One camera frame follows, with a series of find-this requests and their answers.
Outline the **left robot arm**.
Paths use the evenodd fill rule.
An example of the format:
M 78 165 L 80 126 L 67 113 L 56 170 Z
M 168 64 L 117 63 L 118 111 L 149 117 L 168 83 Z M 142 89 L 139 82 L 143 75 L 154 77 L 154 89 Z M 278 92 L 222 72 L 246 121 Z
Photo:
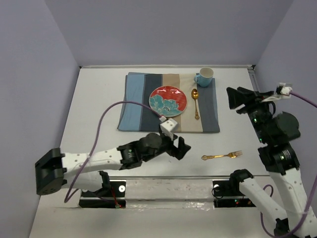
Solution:
M 35 163 L 36 193 L 43 196 L 72 187 L 104 196 L 109 192 L 107 170 L 134 169 L 163 153 L 181 160 L 190 149 L 183 137 L 162 132 L 93 155 L 53 148 Z

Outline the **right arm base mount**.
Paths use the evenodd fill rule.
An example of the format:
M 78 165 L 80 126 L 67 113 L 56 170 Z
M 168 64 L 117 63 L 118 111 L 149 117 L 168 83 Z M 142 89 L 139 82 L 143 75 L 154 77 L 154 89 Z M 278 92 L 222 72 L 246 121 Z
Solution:
M 241 192 L 230 187 L 229 180 L 213 180 L 211 194 L 214 208 L 249 208 L 255 204 Z

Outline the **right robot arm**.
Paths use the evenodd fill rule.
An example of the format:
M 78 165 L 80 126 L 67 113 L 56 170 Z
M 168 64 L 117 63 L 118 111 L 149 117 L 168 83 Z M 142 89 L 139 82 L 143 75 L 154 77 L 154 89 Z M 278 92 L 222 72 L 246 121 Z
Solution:
M 233 194 L 242 193 L 258 208 L 260 217 L 274 225 L 273 238 L 315 238 L 317 216 L 311 207 L 317 185 L 309 194 L 305 192 L 297 155 L 290 141 L 301 136 L 299 122 L 287 112 L 274 115 L 269 107 L 275 101 L 289 99 L 291 86 L 281 83 L 275 91 L 260 93 L 243 87 L 226 89 L 229 107 L 238 114 L 247 114 L 256 135 L 264 147 L 258 149 L 259 157 L 273 180 L 282 200 L 279 206 L 255 181 L 247 170 L 236 170 L 229 178 L 228 189 Z

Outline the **gold spoon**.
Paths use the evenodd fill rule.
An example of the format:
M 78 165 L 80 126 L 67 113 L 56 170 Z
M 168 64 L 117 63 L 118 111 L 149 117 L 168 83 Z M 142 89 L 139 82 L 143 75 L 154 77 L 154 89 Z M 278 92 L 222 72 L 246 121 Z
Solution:
M 199 93 L 198 93 L 198 90 L 197 89 L 193 89 L 191 91 L 191 97 L 192 99 L 194 100 L 195 102 L 195 119 L 196 120 L 199 120 L 200 119 L 200 116 L 199 116 L 199 113 L 198 113 L 198 106 L 197 106 L 197 100 L 199 98 Z

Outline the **gold fork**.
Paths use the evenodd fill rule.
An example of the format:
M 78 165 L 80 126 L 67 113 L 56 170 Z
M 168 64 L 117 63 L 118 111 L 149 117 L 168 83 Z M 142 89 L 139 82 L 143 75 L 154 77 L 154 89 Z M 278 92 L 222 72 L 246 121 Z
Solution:
M 203 155 L 201 157 L 201 159 L 206 161 L 206 160 L 210 160 L 210 159 L 223 158 L 223 157 L 237 158 L 237 157 L 242 156 L 242 155 L 243 155 L 243 153 L 240 150 L 240 151 L 230 152 L 230 153 L 224 154 L 224 155 Z

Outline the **red floral ceramic plate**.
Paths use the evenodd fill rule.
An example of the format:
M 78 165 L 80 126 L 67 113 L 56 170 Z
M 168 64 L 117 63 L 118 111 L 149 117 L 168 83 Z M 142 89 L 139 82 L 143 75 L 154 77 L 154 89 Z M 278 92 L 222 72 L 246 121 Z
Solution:
M 149 96 L 150 107 L 161 116 L 172 118 L 182 114 L 187 107 L 187 97 L 174 86 L 161 86 Z

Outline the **light blue mug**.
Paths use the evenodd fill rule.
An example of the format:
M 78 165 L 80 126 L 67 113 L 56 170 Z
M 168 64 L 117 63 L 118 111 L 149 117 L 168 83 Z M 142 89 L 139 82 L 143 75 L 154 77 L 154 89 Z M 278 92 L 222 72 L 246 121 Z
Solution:
M 194 82 L 200 87 L 208 87 L 213 79 L 214 71 L 210 67 L 203 67 L 194 77 Z

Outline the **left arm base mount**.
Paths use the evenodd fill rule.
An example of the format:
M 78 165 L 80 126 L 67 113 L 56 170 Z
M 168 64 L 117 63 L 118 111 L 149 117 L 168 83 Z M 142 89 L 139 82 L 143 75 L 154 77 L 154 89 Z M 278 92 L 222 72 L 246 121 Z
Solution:
M 126 207 L 126 180 L 111 179 L 111 188 L 101 192 L 81 191 L 79 207 L 119 209 Z

